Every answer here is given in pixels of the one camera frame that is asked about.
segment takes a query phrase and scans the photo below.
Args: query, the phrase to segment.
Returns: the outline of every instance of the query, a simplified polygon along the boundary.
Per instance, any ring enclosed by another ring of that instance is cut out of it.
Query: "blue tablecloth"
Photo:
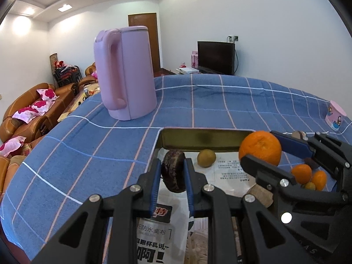
[[[30,259],[89,195],[118,194],[146,169],[163,127],[329,132],[352,141],[351,120],[339,133],[324,118],[328,102],[257,79],[220,75],[155,78],[157,108],[131,121],[111,118],[100,94],[57,125],[25,159],[8,187],[0,216],[8,240]],[[283,154],[280,167],[301,163]]]

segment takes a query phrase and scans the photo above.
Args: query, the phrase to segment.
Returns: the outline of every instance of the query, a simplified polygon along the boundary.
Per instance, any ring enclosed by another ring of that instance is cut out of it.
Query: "television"
[[[233,75],[235,73],[235,44],[199,41],[198,69],[204,73]]]

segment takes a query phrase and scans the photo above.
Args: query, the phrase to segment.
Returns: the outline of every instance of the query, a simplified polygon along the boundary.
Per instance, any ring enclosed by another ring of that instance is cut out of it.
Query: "pink electric kettle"
[[[94,58],[101,99],[112,118],[132,120],[156,108],[148,28],[101,31]]]

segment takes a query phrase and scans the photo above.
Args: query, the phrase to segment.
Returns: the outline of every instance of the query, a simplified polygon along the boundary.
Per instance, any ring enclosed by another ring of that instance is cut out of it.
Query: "floral pillow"
[[[0,155],[7,157],[11,152],[16,151],[18,148],[23,146],[25,140],[26,140],[25,137],[17,136],[6,141],[0,147]]]
[[[54,103],[55,103],[54,101],[40,100],[40,101],[34,102],[31,108],[36,109],[39,113],[46,113],[49,111],[49,109],[53,106]]]
[[[42,116],[43,114],[40,113],[37,109],[32,107],[25,107],[15,112],[12,118],[16,118],[22,120],[29,124],[35,117]]]
[[[37,89],[37,92],[40,94],[40,98],[44,101],[54,101],[57,99],[54,90],[49,89]]]

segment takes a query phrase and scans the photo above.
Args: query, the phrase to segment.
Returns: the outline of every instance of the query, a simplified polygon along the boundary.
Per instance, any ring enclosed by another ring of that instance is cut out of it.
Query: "door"
[[[152,53],[153,71],[160,70],[158,24],[156,13],[128,15],[129,26],[146,26],[149,32],[150,51]]]

